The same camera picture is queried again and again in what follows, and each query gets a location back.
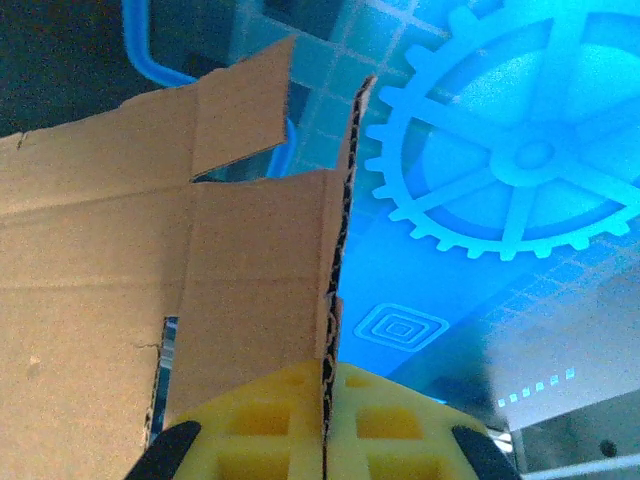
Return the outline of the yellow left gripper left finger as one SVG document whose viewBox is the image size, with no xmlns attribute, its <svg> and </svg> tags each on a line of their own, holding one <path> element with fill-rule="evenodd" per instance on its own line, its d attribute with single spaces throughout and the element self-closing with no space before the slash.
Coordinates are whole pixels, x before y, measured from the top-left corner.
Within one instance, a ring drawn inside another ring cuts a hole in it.
<svg viewBox="0 0 640 480">
<path fill-rule="evenodd" d="M 321 479 L 320 363 L 297 363 L 179 416 L 128 479 Z"/>
</svg>

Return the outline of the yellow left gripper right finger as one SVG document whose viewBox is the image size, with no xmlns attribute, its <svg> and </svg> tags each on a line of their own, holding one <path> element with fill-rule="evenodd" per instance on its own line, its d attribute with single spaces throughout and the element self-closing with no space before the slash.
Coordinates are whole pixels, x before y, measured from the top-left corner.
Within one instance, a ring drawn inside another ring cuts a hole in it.
<svg viewBox="0 0 640 480">
<path fill-rule="evenodd" d="M 479 420 L 348 363 L 337 367 L 331 479 L 519 479 Z"/>
</svg>

